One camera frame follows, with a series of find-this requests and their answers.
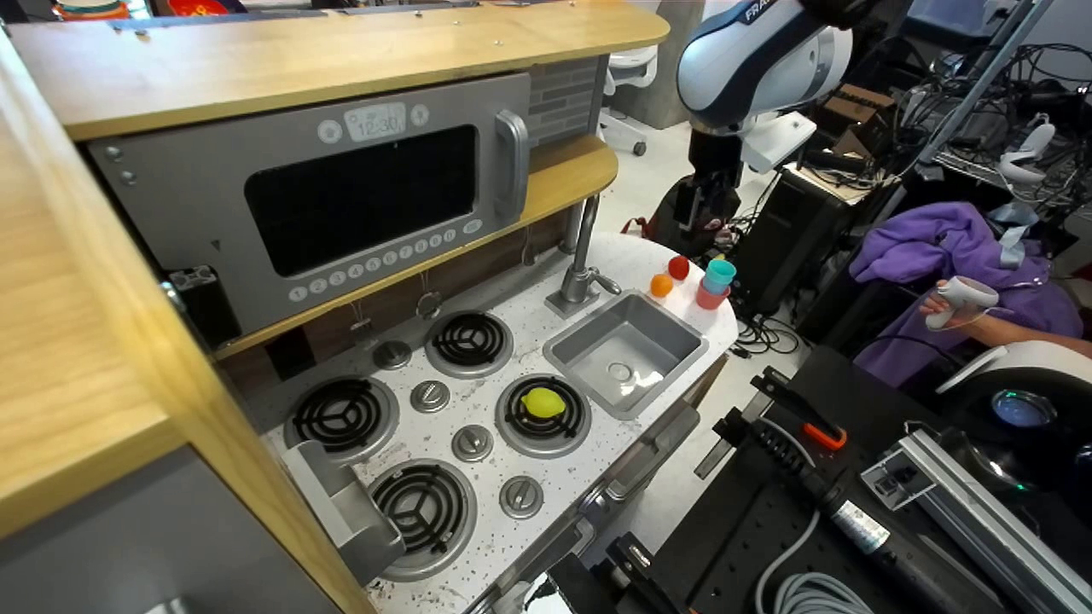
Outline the person's forearm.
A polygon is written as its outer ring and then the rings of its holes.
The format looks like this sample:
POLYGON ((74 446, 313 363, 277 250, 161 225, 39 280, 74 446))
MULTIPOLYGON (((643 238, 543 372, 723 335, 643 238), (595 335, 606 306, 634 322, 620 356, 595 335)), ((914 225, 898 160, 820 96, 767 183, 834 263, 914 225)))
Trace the person's forearm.
POLYGON ((991 313, 974 316, 967 324, 967 335, 983 342, 983 343, 1048 342, 1048 343, 1061 343, 1061 349, 1072 349, 1072 351, 1092 358, 1092 342, 1084 342, 1084 339, 1033 330, 1033 326, 1009 324, 1009 322, 1000 322, 1000 316, 991 316, 991 313))

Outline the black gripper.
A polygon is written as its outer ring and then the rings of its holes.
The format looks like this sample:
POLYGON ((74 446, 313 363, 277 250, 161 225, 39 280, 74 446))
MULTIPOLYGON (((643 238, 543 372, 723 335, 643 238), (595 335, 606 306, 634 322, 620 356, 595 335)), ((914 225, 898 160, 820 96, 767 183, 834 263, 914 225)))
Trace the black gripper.
POLYGON ((675 202, 680 238, 691 251, 708 250, 734 217, 740 199, 740 139, 695 132, 691 139, 693 173, 675 202))

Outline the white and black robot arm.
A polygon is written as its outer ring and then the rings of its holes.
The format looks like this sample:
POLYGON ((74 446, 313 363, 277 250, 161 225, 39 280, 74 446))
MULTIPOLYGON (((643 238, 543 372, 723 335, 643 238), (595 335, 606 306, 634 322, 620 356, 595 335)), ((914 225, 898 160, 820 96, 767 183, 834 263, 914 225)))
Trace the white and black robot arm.
POLYGON ((782 121, 829 96, 853 61, 853 28, 882 0, 709 0, 687 36, 675 96, 691 115, 691 165, 644 235, 703 257, 740 208, 746 166, 777 166, 806 135, 782 121))

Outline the person's hand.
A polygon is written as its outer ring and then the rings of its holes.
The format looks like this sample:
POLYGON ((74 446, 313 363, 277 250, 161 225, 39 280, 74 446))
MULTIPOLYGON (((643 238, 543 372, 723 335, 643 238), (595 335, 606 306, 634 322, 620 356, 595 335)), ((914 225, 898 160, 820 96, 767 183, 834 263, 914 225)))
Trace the person's hand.
POLYGON ((918 310, 931 330, 964 330, 988 313, 988 310, 959 310, 937 295, 930 295, 918 310))

